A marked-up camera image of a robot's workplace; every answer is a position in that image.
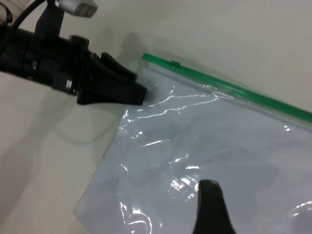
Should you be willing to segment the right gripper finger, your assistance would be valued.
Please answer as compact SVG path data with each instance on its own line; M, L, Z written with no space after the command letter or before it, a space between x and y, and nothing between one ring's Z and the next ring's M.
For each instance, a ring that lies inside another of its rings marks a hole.
M201 180L198 184L197 214L194 234L234 234L219 183Z

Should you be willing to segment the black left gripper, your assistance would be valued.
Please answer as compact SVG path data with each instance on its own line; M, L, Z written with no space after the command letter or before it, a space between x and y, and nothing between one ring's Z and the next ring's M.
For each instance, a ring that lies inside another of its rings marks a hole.
M95 73L89 40L72 36L69 58L54 73L52 88L77 97L77 104L117 103L142 105L147 88L136 83L137 74L118 63L110 54L100 56L100 70Z

